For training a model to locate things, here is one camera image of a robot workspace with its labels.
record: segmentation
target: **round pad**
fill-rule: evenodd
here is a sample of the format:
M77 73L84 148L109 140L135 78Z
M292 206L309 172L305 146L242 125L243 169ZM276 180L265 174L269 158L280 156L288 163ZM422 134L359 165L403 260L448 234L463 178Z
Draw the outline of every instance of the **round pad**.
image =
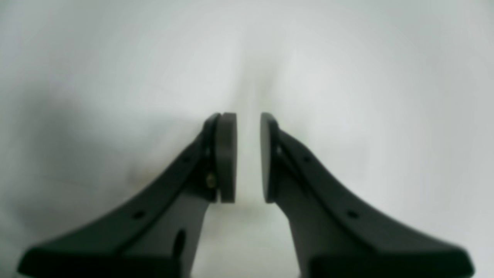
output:
M267 203L275 200L275 184L277 177L276 152L279 148L279 128L273 115L261 114L261 157L262 157L262 185L264 199Z
M237 178L237 116L224 113L216 123L215 160L222 203L235 202Z

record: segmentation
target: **black plastic bracket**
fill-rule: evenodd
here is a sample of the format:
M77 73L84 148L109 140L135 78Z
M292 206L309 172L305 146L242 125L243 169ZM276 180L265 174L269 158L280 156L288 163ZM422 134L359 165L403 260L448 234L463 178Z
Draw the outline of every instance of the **black plastic bracket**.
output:
M209 117L202 132L146 189L115 211L30 248L18 272L36 278L189 277L204 214L218 193L235 201L237 123Z
M387 217L346 189L302 143L261 115L264 197L287 216L303 278L461 278L460 247Z

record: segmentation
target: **white fabric background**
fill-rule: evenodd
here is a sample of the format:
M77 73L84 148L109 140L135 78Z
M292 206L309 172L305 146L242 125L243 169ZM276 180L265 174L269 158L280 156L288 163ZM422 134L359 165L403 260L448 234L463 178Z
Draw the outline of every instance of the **white fabric background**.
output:
M262 199L261 111L494 277L493 16L473 0L3 0L0 277L133 196L216 111L238 114L238 201L209 208L194 277L298 275Z

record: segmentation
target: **screw hole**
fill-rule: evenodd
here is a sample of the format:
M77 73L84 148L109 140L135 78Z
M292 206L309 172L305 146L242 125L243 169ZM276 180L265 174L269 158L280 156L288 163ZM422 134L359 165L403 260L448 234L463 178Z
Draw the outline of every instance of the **screw hole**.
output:
M175 243L173 244L172 255L175 258L179 258L185 247L185 231L182 229L175 237Z
M353 210L347 211L346 214L348 215L348 217L353 218L353 219L357 219L360 217L359 214L354 212Z
M145 215L146 215L146 213L143 210L140 210L140 211L134 213L134 215L132 215L132 218L134 218L135 220L139 220L139 219L143 218Z

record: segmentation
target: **mounting hole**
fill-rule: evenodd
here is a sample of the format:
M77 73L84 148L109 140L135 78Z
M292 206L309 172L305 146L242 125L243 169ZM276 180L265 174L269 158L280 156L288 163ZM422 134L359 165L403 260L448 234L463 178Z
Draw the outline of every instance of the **mounting hole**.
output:
M184 231L184 229L181 229L177 233L177 236L175 237L175 243L173 244L172 255L175 258L179 258L180 255L182 255L184 247L185 247L185 231Z
M144 212L143 210L140 210L140 211L134 213L134 215L132 215L132 218L134 218L135 220L139 220L139 219L143 218L145 215L146 215L146 212Z
M353 218L353 219L359 218L359 214L354 212L353 210L347 211L346 215L348 215L348 217Z

